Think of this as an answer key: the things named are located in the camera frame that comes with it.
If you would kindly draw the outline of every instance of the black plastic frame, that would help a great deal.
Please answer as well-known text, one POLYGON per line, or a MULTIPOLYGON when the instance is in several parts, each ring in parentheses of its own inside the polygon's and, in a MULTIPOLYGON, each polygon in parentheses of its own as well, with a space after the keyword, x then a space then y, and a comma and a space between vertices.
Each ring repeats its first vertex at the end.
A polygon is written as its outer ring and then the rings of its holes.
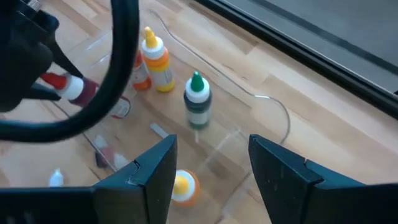
POLYGON ((311 68, 352 94, 360 97, 362 100, 367 101, 388 115, 398 119, 398 98, 394 97, 393 94, 360 79, 349 70, 330 62, 308 47, 278 32, 273 27, 260 23, 250 16, 234 9, 230 5, 225 4, 222 0, 195 1, 225 17, 263 41, 273 45, 283 53, 306 65, 308 68, 311 68))

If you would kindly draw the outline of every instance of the orange bottle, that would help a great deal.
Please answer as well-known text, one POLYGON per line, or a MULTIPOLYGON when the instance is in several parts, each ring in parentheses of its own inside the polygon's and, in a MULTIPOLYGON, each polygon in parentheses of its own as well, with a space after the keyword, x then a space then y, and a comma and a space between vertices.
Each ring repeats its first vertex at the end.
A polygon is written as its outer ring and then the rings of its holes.
POLYGON ((132 86, 136 90, 146 90, 149 89, 151 85, 152 81, 144 64, 142 52, 138 50, 132 71, 132 86))

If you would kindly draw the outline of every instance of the black frame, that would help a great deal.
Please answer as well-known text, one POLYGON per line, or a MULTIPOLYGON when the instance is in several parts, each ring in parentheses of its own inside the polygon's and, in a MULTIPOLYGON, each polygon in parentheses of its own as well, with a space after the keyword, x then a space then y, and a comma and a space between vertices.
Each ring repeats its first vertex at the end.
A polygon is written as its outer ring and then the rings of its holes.
POLYGON ((273 224, 398 222, 398 184, 364 185, 255 134, 249 156, 273 224))
POLYGON ((398 119, 398 97, 393 94, 360 79, 349 70, 330 62, 294 39, 285 36, 273 27, 260 23, 222 0, 195 1, 273 45, 283 53, 355 94, 362 100, 367 101, 395 119, 398 119))
POLYGON ((0 189, 0 223, 166 223, 176 166, 170 135, 91 187, 0 189))

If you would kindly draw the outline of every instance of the white bottle cap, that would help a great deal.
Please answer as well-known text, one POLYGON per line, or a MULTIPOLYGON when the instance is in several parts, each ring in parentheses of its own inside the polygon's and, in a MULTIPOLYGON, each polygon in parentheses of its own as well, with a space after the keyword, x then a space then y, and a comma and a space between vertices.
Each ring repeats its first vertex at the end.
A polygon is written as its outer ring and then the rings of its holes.
POLYGON ((58 96, 61 96, 67 100, 74 100, 80 96, 85 84, 84 81, 79 77, 68 74, 67 78, 68 83, 66 87, 62 90, 58 90, 57 94, 58 96))
POLYGON ((199 92, 195 92, 191 88, 192 78, 190 78, 187 83, 185 84, 185 93, 187 94, 188 100, 192 103, 203 103, 206 101, 210 96, 210 85, 209 82, 202 77, 203 80, 203 89, 199 92))
POLYGON ((146 40, 142 41, 142 51, 144 56, 148 59, 156 60, 163 56, 165 52, 163 40, 160 37, 156 37, 157 45, 154 48, 148 48, 146 40))

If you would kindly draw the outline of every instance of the small bottle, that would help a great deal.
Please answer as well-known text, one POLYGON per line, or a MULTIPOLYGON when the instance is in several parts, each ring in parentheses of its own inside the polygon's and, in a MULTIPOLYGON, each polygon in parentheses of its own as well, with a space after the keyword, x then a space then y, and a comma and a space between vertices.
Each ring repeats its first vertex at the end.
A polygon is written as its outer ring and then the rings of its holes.
POLYGON ((185 84, 184 102, 193 129, 202 129, 210 120, 211 90, 208 81, 194 72, 185 84))
POLYGON ((138 50, 132 71, 132 86, 136 90, 147 90, 152 85, 152 81, 150 80, 147 68, 142 58, 142 52, 138 50))
MULTIPOLYGON (((88 78, 79 78, 69 73, 57 75, 45 73, 41 78, 52 85, 57 91, 58 96, 66 98, 73 105, 85 107, 95 96, 100 86, 88 78)), ((109 112, 113 118, 124 118, 130 111, 130 101, 122 96, 114 108, 109 112)))
POLYGON ((49 187, 62 187, 63 186, 63 175, 61 170, 58 168, 51 175, 49 180, 49 187))
POLYGON ((200 195, 198 177, 189 170, 177 170, 175 173, 172 200, 179 206, 192 207, 200 195))
POLYGON ((169 51, 164 47, 163 40, 156 37, 149 27, 145 27, 142 51, 156 90, 164 93, 172 90, 175 81, 169 68, 169 51))

